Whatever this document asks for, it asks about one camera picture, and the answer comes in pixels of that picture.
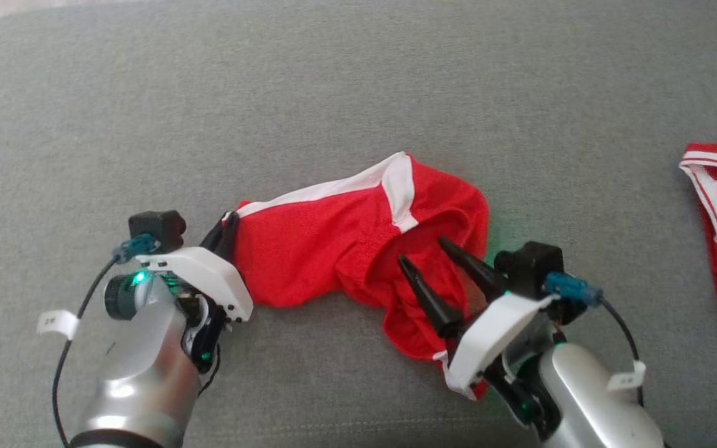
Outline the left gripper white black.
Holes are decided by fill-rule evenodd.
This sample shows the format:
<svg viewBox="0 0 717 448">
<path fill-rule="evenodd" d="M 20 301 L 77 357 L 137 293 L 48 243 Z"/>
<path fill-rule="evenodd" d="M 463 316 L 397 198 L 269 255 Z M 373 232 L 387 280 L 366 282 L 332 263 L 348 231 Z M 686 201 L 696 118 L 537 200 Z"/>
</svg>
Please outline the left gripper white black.
<svg viewBox="0 0 717 448">
<path fill-rule="evenodd" d="M 247 322 L 253 312 L 253 299 L 241 274 L 230 263 L 240 222 L 237 212 L 227 212 L 203 238 L 202 247 L 139 255 L 138 261 L 150 271 L 173 273 L 226 309 L 232 320 Z"/>
</svg>

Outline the large grey sofa ottoman cushion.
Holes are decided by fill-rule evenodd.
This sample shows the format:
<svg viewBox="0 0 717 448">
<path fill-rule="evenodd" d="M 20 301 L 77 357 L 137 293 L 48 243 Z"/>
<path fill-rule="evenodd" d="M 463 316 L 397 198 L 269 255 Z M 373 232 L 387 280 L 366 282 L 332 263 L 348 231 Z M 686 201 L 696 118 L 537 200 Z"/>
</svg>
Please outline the large grey sofa ottoman cushion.
<svg viewBox="0 0 717 448">
<path fill-rule="evenodd" d="M 717 448 L 717 292 L 688 176 L 717 142 L 717 0 L 201 0 L 0 18 L 0 448 L 59 448 L 59 335 L 127 219 L 185 240 L 398 151 L 472 182 L 489 251 L 561 247 Z"/>
</svg>

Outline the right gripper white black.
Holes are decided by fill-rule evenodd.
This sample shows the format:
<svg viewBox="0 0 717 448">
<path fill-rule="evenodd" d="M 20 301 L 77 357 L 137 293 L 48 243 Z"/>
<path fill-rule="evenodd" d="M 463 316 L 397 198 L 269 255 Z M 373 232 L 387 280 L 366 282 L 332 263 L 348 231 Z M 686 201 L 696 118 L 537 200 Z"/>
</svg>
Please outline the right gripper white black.
<svg viewBox="0 0 717 448">
<path fill-rule="evenodd" d="M 502 273 L 449 238 L 440 237 L 438 243 L 452 263 L 480 289 L 486 302 L 491 302 L 470 324 L 456 348 L 444 351 L 444 379 L 448 388 L 469 400 L 477 400 L 484 392 L 473 391 L 472 385 L 480 382 L 483 371 L 498 355 L 506 360 L 504 374 L 512 377 L 509 371 L 512 364 L 546 350 L 554 328 L 543 312 L 558 296 L 552 294 L 533 301 L 507 293 L 508 280 Z M 398 265 L 436 335 L 458 337 L 463 322 L 461 311 L 449 306 L 433 290 L 406 255 L 398 256 Z"/>
</svg>

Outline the red white shorts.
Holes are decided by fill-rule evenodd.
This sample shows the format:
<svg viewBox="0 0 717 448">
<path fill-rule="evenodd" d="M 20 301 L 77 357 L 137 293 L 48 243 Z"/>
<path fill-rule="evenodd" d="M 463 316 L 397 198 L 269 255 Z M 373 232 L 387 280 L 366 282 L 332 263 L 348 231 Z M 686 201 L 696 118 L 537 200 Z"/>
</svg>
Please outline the red white shorts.
<svg viewBox="0 0 717 448">
<path fill-rule="evenodd" d="M 398 265 L 403 254 L 449 306 L 469 315 L 466 275 L 442 251 L 449 238 L 484 257 L 490 210 L 475 186 L 400 151 L 344 179 L 237 209 L 235 266 L 255 304 L 293 308 L 331 292 L 382 308 L 382 330 L 413 359 L 447 367 L 446 343 Z"/>
</svg>

